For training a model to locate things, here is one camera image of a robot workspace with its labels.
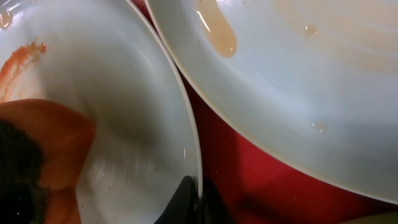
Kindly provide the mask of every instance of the plate rim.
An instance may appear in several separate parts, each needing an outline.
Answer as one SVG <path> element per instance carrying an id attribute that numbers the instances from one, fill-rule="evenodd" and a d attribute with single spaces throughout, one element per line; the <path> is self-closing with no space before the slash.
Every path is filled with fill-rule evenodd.
<path id="1" fill-rule="evenodd" d="M 153 38 L 157 42 L 158 46 L 162 49 L 164 56 L 166 57 L 167 61 L 169 62 L 169 65 L 171 69 L 173 70 L 174 77 L 177 81 L 178 86 L 180 87 L 180 92 L 183 97 L 183 100 L 185 102 L 185 107 L 187 109 L 188 117 L 191 123 L 191 132 L 194 138 L 194 143 L 195 143 L 195 151 L 197 153 L 197 168 L 198 168 L 198 177 L 197 177 L 197 184 L 198 184 L 198 198 L 201 198 L 203 195 L 203 169 L 202 169 L 202 161 L 201 161 L 201 150 L 200 150 L 200 142 L 199 142 L 199 137 L 198 137 L 198 130 L 197 130 L 197 124 L 195 121 L 195 117 L 193 115 L 191 103 L 188 97 L 187 90 L 184 87 L 184 84 L 182 82 L 182 79 L 180 77 L 180 74 L 174 64 L 173 58 L 169 54 L 169 51 L 167 50 L 166 46 L 162 42 L 162 39 L 159 37 L 158 33 L 155 31 L 155 29 L 152 27 L 150 22 L 147 20 L 147 18 L 143 15 L 143 13 L 138 9 L 138 7 L 131 1 L 131 0 L 124 0 L 130 8 L 138 15 L 138 17 L 141 19 L 142 23 L 148 28 L 148 30 L 151 32 Z"/>
<path id="2" fill-rule="evenodd" d="M 269 154 L 270 156 L 272 156 L 273 158 L 277 159 L 278 161 L 283 162 L 284 164 L 288 165 L 289 167 L 302 172 L 310 177 L 313 177 L 317 180 L 320 180 L 322 182 L 325 182 L 327 184 L 330 185 L 334 185 L 336 187 L 339 187 L 343 190 L 347 190 L 349 192 L 352 193 L 356 193 L 359 195 L 363 195 L 369 198 L 373 198 L 376 200 L 380 200 L 383 202 L 388 202 L 388 203 L 393 203 L 393 204 L 398 204 L 398 199 L 397 200 L 393 200 L 393 199 L 388 199 L 386 197 L 383 196 L 378 196 L 376 194 L 372 194 L 369 192 L 365 192 L 363 190 L 357 190 L 354 187 L 351 187 L 349 185 L 346 184 L 342 184 L 336 180 L 331 180 L 328 179 L 324 176 L 322 176 L 321 174 L 314 172 L 314 171 L 310 171 L 294 162 L 290 162 L 287 159 L 284 159 L 282 156 L 280 156 L 275 150 L 273 150 L 271 147 L 260 144 L 256 138 L 252 137 L 249 133 L 246 133 L 245 131 L 243 131 L 243 129 L 239 128 L 237 125 L 235 125 L 230 119 L 227 118 L 227 116 L 225 114 L 223 114 L 215 104 L 213 104 L 213 102 L 211 102 L 211 100 L 209 98 L 206 97 L 206 95 L 204 94 L 204 92 L 202 92 L 202 90 L 199 88 L 199 86 L 195 83 L 195 81 L 193 81 L 193 78 L 189 75 L 189 73 L 187 72 L 187 70 L 185 69 L 185 67 L 182 65 L 181 61 L 179 60 L 179 58 L 177 57 L 177 55 L 175 54 L 175 52 L 173 51 L 173 49 L 171 48 L 168 40 L 165 38 L 165 36 L 163 35 L 163 31 L 162 28 L 158 25 L 158 20 L 152 10 L 152 7 L 150 5 L 150 0 L 144 0 L 145 5 L 148 9 L 150 18 L 152 19 L 152 22 L 154 23 L 154 26 L 156 28 L 156 30 L 158 31 L 158 35 L 160 37 L 160 39 L 163 41 L 163 44 L 165 45 L 166 49 L 169 51 L 170 56 L 173 58 L 174 63 L 177 65 L 178 69 L 181 71 L 181 74 L 187 79 L 187 81 L 189 82 L 189 84 L 192 86 L 192 88 L 196 91 L 196 93 L 198 93 L 198 95 L 200 96 L 200 98 L 225 122 L 227 123 L 230 127 L 232 127 L 238 134 L 242 135 L 245 139 L 247 139 L 250 143 L 254 144 L 256 147 L 258 147 L 260 150 L 264 151 L 265 153 Z"/>

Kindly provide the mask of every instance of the food residue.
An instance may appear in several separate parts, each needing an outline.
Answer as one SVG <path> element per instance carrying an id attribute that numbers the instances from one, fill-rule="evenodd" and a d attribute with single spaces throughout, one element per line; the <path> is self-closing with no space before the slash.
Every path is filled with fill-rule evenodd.
<path id="1" fill-rule="evenodd" d="M 312 37 L 313 35 L 317 34 L 318 29 L 314 25 L 305 26 L 304 35 L 306 37 Z"/>
<path id="2" fill-rule="evenodd" d="M 0 12 L 0 29 L 6 30 L 12 24 L 13 19 L 12 12 L 9 10 L 4 10 Z"/>
<path id="3" fill-rule="evenodd" d="M 196 8 L 214 49 L 223 57 L 232 57 L 236 52 L 237 39 L 217 0 L 196 0 Z"/>
<path id="4" fill-rule="evenodd" d="M 326 130 L 326 125 L 323 123 L 315 122 L 312 126 L 320 133 L 323 133 Z"/>
<path id="5" fill-rule="evenodd" d="M 0 103 L 9 101 L 15 80 L 21 72 L 40 58 L 40 54 L 44 54 L 46 51 L 47 46 L 44 42 L 37 45 L 36 40 L 34 40 L 31 44 L 20 46 L 4 62 L 0 70 Z"/>

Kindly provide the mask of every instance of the red surface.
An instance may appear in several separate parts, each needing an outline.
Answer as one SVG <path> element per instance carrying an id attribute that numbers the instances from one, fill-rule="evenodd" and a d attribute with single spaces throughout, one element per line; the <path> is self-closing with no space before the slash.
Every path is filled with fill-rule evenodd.
<path id="1" fill-rule="evenodd" d="M 144 1 L 132 1 L 149 18 Z M 225 124 L 183 80 L 197 122 L 203 175 L 213 179 L 238 223 L 338 223 L 398 210 L 274 159 Z"/>

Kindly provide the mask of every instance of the sauce residue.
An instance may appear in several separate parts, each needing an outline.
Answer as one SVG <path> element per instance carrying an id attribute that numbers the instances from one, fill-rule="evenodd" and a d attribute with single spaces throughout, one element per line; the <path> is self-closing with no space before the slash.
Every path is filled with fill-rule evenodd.
<path id="1" fill-rule="evenodd" d="M 214 49 L 223 57 L 231 57 L 236 52 L 237 40 L 234 31 L 216 0 L 196 0 L 197 14 L 203 29 Z"/>
<path id="2" fill-rule="evenodd" d="M 34 40 L 31 44 L 20 46 L 12 53 L 0 70 L 0 102 L 9 101 L 15 80 L 46 51 L 47 46 L 44 42 L 37 45 Z"/>
<path id="3" fill-rule="evenodd" d="M 0 29 L 6 30 L 12 24 L 13 15 L 11 11 L 4 10 L 0 12 Z"/>
<path id="4" fill-rule="evenodd" d="M 312 37 L 313 35 L 317 34 L 318 29 L 314 25 L 305 26 L 304 35 L 306 37 Z"/>
<path id="5" fill-rule="evenodd" d="M 293 34 L 310 37 L 306 45 L 310 50 L 370 72 L 398 72 L 397 5 L 372 0 L 271 3 Z"/>
<path id="6" fill-rule="evenodd" d="M 323 123 L 315 122 L 312 126 L 317 130 L 319 133 L 324 133 L 326 131 L 326 125 Z"/>

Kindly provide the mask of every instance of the white bowl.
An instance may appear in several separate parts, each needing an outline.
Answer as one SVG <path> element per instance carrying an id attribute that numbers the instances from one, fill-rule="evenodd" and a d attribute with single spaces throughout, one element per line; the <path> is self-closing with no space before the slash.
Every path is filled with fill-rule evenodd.
<path id="1" fill-rule="evenodd" d="M 397 1 L 146 4 L 181 72 L 237 132 L 308 175 L 398 203 Z M 214 5 L 237 39 L 231 57 L 206 35 L 223 21 Z"/>
<path id="2" fill-rule="evenodd" d="M 157 34 L 130 1 L 0 0 L 4 10 L 13 20 L 0 30 L 1 65 L 35 39 L 47 51 L 0 83 L 3 101 L 44 98 L 97 124 L 76 190 L 82 224 L 154 223 L 185 175 L 194 176 L 201 197 L 187 94 Z"/>

